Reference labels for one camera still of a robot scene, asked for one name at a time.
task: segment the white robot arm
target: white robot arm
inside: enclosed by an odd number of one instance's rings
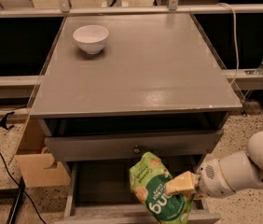
[[[169,195],[191,192],[197,198],[225,197],[241,189],[263,189],[263,132],[249,139],[246,153],[205,161],[195,175],[186,172],[166,185]]]

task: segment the speckled floor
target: speckled floor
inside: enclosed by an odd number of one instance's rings
[[[214,152],[207,158],[224,157],[230,153],[245,150],[248,138],[259,131],[263,131],[263,109],[258,102],[249,102],[246,107],[247,116],[232,113],[225,127],[224,135]],[[6,112],[0,111],[0,118]],[[0,150],[5,157],[10,172],[20,178],[18,164],[12,159],[23,129],[26,118],[25,109],[16,111],[12,118],[15,127],[9,131],[0,128]],[[15,187],[7,176],[4,165],[0,160],[0,189]],[[31,195],[42,216],[48,224],[63,218],[68,187],[33,188],[26,189]],[[234,223],[263,223],[263,189],[243,190],[237,194],[224,198],[208,198],[207,203],[212,213],[220,213],[221,220],[217,224]],[[0,200],[0,223],[6,223],[11,200]],[[29,200],[24,197],[16,223],[41,223]]]

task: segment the drawer front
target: drawer front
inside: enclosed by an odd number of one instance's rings
[[[45,144],[57,161],[95,161],[158,156],[200,155],[211,152],[222,131],[136,133],[48,137]]]
[[[143,206],[117,205],[103,208],[81,208],[87,217],[67,217],[65,220],[57,221],[55,224],[157,224],[157,221],[149,215]],[[221,216],[211,214],[207,210],[192,210],[187,224],[214,224]]]

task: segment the cardboard box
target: cardboard box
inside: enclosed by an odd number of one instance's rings
[[[49,153],[41,154],[45,138],[39,122],[28,118],[15,156],[27,188],[70,184],[62,163]]]

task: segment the snack bag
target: snack bag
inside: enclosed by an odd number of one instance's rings
[[[165,184],[172,179],[160,158],[150,152],[130,169],[131,192],[159,224],[187,224],[193,197],[167,196]]]

